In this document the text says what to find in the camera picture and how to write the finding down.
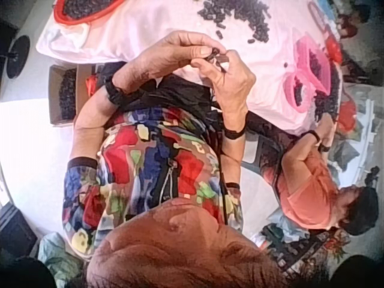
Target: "colorful patterned shirt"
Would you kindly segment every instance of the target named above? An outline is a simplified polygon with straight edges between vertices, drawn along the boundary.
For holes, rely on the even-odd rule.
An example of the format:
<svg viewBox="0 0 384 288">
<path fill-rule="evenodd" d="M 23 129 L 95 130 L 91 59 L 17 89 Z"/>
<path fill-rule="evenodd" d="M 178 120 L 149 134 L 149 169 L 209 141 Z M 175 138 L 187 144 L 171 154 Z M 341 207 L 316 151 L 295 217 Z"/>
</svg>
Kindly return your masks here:
<svg viewBox="0 0 384 288">
<path fill-rule="evenodd" d="M 242 229 L 239 187 L 225 203 L 214 137 L 193 115 L 152 107 L 115 118 L 98 161 L 80 157 L 65 176 L 63 227 L 77 254 L 90 259 L 106 235 L 175 197 L 191 199 L 219 223 Z"/>
</svg>

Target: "cardboard box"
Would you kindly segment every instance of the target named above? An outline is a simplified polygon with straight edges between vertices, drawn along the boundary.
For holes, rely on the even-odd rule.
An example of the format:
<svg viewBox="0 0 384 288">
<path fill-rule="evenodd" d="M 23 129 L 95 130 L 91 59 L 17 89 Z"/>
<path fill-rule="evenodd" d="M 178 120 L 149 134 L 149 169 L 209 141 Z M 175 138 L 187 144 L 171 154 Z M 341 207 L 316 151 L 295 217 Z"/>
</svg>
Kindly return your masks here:
<svg viewBox="0 0 384 288">
<path fill-rule="evenodd" d="M 68 126 L 73 120 L 64 120 L 61 116 L 59 90 L 64 74 L 69 69 L 77 69 L 76 73 L 76 115 L 78 115 L 88 100 L 88 91 L 85 80 L 92 75 L 92 64 L 70 64 L 53 65 L 49 69 L 49 118 L 55 127 Z"/>
</svg>

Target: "pink basket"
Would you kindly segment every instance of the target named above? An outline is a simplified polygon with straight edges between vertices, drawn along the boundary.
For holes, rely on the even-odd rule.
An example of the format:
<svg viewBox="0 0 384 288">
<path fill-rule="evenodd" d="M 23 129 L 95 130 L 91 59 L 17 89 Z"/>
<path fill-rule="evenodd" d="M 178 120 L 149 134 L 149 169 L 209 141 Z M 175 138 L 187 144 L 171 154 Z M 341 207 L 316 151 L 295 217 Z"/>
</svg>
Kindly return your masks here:
<svg viewBox="0 0 384 288">
<path fill-rule="evenodd" d="M 297 106 L 295 100 L 295 78 L 298 78 L 299 81 L 303 84 L 301 90 L 302 102 L 300 106 Z M 284 82 L 284 91 L 288 103 L 299 113 L 305 113 L 311 106 L 311 102 L 316 92 L 312 87 L 311 83 L 308 81 L 306 73 L 303 71 L 296 71 L 295 73 L 289 74 Z"/>
<path fill-rule="evenodd" d="M 315 54 L 322 67 L 319 78 L 311 70 L 310 51 Z M 295 58 L 297 68 L 307 73 L 309 81 L 315 88 L 329 95 L 331 93 L 331 68 L 329 60 L 310 36 L 306 35 L 296 43 Z"/>
</svg>

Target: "black round base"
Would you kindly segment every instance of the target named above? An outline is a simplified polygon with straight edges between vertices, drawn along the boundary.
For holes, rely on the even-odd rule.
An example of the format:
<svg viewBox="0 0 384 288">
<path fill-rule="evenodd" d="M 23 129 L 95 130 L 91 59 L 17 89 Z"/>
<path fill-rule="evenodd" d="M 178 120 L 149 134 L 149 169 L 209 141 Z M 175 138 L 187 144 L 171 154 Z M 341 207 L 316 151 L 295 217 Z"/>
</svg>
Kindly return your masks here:
<svg viewBox="0 0 384 288">
<path fill-rule="evenodd" d="M 11 57 L 7 61 L 7 75 L 10 79 L 16 78 L 23 71 L 24 65 L 28 58 L 31 41 L 29 37 L 24 35 L 19 37 L 12 45 L 10 50 Z"/>
</svg>

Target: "zipper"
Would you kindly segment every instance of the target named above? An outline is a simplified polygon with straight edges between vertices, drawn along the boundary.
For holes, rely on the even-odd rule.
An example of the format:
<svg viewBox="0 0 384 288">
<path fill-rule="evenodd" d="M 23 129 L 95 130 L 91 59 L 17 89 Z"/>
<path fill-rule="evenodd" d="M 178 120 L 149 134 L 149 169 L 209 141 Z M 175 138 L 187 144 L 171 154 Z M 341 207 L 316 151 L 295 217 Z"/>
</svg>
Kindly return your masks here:
<svg viewBox="0 0 384 288">
<path fill-rule="evenodd" d="M 164 183 L 163 183 L 163 187 L 161 188 L 161 192 L 160 192 L 160 197 L 158 199 L 158 204 L 159 206 L 161 205 L 162 203 L 162 199 L 163 199 L 163 195 L 164 195 L 164 191 L 165 191 L 165 187 L 167 185 L 167 182 L 168 182 L 168 179 L 169 179 L 169 196 L 170 198 L 172 199 L 173 198 L 173 179 L 172 179 L 172 173 L 173 171 L 178 167 L 178 163 L 173 160 L 173 159 L 168 159 L 168 171 L 167 171 L 167 175 L 166 175 L 166 178 L 164 180 Z"/>
</svg>

